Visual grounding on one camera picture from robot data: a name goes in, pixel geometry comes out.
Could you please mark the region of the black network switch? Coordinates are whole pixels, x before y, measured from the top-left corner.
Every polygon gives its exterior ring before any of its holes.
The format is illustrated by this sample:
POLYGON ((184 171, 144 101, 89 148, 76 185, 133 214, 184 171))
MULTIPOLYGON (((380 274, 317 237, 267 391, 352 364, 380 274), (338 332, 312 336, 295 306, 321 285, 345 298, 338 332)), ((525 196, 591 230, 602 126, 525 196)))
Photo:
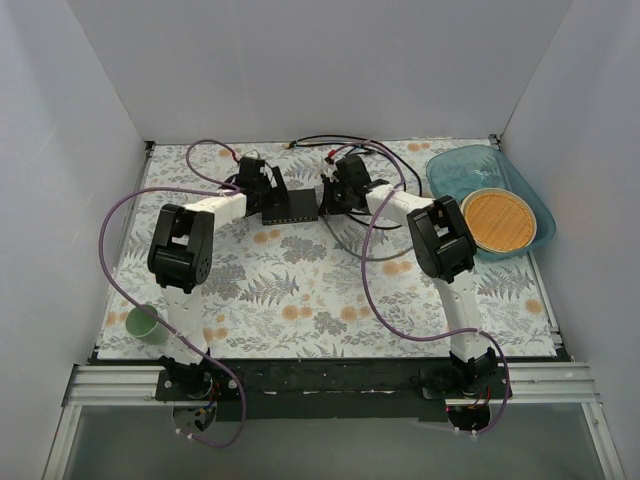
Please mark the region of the black network switch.
POLYGON ((288 200, 277 201, 262 212, 263 225, 306 223, 318 220, 318 204, 314 189, 291 190, 288 196, 288 200))

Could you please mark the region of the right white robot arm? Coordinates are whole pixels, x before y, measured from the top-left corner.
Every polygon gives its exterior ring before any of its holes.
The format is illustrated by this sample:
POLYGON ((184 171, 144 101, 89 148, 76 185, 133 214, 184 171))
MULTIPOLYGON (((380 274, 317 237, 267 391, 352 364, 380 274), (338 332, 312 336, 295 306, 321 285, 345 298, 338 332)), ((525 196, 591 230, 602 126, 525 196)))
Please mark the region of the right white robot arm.
POLYGON ((457 392, 475 397, 485 390, 497 372, 500 349, 482 330, 474 293, 473 269, 477 246, 455 199, 424 198, 408 193, 402 182, 392 185, 371 178, 358 155, 331 161, 333 172, 322 176, 321 214, 358 210, 371 216, 360 257, 361 278, 369 306, 384 327, 412 342, 449 339, 451 365, 442 393, 457 392), (372 230, 383 218, 408 229, 415 258, 422 272, 431 278, 441 299, 449 330, 427 337, 409 335, 393 327, 377 310, 367 279, 367 251, 372 230))

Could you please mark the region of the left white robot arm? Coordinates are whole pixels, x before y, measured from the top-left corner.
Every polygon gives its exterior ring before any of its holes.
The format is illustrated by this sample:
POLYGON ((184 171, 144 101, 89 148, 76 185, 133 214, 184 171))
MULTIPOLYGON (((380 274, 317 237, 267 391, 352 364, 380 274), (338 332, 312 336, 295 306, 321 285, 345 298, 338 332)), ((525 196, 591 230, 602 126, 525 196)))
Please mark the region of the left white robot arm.
POLYGON ((166 323, 174 336, 161 363, 171 384, 188 398, 203 399, 214 385, 211 373, 200 363, 208 349, 201 290, 212 268, 215 230, 288 203, 280 169, 260 158, 243 157, 239 172, 218 192, 161 208, 147 259, 161 287, 166 323))

